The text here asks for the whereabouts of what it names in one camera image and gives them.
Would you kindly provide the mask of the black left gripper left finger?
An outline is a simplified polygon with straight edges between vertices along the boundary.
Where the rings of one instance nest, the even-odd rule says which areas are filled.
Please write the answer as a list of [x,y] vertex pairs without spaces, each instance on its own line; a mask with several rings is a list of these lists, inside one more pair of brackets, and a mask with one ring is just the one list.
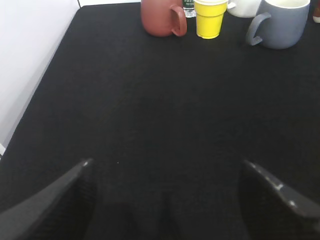
[[93,160],[0,214],[2,240],[82,240],[93,216],[97,184]]

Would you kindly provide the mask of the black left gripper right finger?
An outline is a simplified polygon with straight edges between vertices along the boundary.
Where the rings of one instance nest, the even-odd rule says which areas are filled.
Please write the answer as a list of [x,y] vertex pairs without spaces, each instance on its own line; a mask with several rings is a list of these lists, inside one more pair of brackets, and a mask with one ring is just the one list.
[[243,161],[238,200],[252,240],[320,238],[320,205],[259,164]]

